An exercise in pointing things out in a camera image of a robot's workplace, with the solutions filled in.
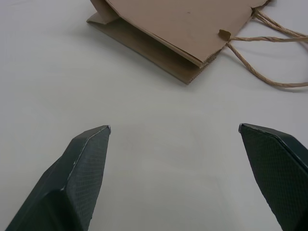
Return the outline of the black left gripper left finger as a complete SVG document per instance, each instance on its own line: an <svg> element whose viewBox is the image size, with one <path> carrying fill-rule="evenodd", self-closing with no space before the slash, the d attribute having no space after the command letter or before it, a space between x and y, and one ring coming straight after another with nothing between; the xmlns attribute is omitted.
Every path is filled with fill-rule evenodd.
<svg viewBox="0 0 308 231"><path fill-rule="evenodd" d="M111 128L74 137L42 174L5 231L88 231L100 193Z"/></svg>

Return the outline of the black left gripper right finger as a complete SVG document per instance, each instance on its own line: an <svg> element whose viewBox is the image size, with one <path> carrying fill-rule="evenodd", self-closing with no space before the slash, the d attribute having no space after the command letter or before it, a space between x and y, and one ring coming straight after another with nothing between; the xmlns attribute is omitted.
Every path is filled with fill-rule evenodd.
<svg viewBox="0 0 308 231"><path fill-rule="evenodd" d="M308 231L308 149L271 128L239 125L256 183L283 231Z"/></svg>

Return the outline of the brown paper bag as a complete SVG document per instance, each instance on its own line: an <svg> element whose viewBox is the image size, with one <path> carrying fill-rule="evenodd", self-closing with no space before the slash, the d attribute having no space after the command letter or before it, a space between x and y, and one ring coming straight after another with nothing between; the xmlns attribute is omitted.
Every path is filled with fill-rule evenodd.
<svg viewBox="0 0 308 231"><path fill-rule="evenodd" d="M90 0L88 23L144 56L185 84L191 83L232 41L306 42L262 12L270 0ZM251 19L286 38L242 38Z"/></svg>

